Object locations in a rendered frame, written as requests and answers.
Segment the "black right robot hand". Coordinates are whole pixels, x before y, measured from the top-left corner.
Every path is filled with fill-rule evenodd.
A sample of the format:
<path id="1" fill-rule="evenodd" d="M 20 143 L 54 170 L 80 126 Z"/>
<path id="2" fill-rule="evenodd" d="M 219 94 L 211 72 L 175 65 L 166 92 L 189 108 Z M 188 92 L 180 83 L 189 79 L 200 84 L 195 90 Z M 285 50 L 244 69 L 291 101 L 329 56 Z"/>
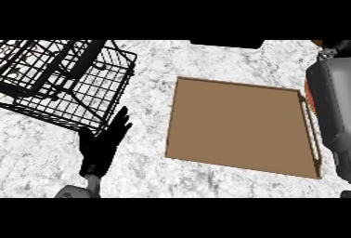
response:
<path id="1" fill-rule="evenodd" d="M 351 40 L 324 40 L 319 60 L 351 58 Z"/>

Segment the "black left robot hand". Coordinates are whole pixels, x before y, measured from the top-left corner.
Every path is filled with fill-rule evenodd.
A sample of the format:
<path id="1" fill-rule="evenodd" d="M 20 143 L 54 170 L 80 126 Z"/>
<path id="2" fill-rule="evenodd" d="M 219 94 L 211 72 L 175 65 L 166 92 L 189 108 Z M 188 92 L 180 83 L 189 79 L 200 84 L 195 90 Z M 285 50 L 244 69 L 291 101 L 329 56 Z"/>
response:
<path id="1" fill-rule="evenodd" d="M 98 136 L 88 127 L 79 131 L 80 152 L 85 156 L 80 176 L 95 175 L 99 179 L 110 170 L 119 145 L 126 137 L 133 123 L 129 121 L 127 106 L 119 111 L 108 129 Z"/>

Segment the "brown wooden tray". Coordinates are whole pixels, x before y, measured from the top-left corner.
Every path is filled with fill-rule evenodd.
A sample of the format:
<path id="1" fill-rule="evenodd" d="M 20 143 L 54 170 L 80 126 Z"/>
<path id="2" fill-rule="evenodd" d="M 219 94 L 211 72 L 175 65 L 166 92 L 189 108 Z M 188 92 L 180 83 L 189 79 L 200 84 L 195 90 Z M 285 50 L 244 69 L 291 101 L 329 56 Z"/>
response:
<path id="1" fill-rule="evenodd" d="M 322 154 L 297 89 L 180 77 L 166 157 L 310 179 Z"/>

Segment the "orange striped object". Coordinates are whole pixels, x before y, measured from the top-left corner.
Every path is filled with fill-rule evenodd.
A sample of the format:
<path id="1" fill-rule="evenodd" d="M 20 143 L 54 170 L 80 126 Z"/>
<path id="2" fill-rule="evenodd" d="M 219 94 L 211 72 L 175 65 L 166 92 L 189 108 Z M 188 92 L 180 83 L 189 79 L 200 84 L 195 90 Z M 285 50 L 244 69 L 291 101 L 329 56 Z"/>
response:
<path id="1" fill-rule="evenodd" d="M 304 80 L 304 95 L 306 95 L 309 107 L 310 107 L 313 113 L 318 115 L 316 104 L 315 104 L 315 100 L 313 100 L 313 94 L 310 92 L 310 87 L 307 84 L 307 79 Z"/>

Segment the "black appliance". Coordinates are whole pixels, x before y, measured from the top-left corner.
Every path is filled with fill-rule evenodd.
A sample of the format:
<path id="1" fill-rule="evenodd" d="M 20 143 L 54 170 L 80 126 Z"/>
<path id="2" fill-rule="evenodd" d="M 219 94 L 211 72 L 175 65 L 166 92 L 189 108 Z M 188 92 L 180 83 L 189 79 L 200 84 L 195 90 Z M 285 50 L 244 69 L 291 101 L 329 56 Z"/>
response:
<path id="1" fill-rule="evenodd" d="M 265 40 L 192 40 L 194 45 L 206 46 L 228 46 L 259 49 L 265 43 Z"/>

